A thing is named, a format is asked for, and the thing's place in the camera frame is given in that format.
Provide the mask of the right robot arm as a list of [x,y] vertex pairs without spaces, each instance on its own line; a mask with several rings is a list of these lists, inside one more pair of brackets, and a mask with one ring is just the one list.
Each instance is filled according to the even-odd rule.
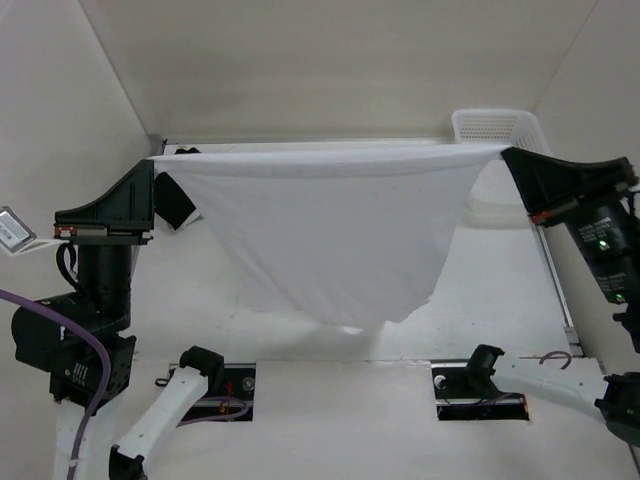
[[[501,154],[531,223],[563,225],[599,290],[621,307],[614,321],[639,345],[639,177],[625,157],[578,163],[509,147]],[[473,394],[531,395],[580,412],[613,436],[639,444],[639,375],[553,368],[480,344],[465,368]]]

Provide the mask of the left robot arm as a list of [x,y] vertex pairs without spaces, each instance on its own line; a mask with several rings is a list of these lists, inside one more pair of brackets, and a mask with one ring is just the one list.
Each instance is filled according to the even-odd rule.
[[135,254],[154,227],[155,169],[140,161],[98,199],[55,215],[52,244],[69,293],[16,306],[11,333],[17,361],[45,372],[58,408],[57,479],[144,479],[152,457],[201,398],[224,387],[224,358],[194,346],[168,384],[121,438],[115,421],[131,380]]

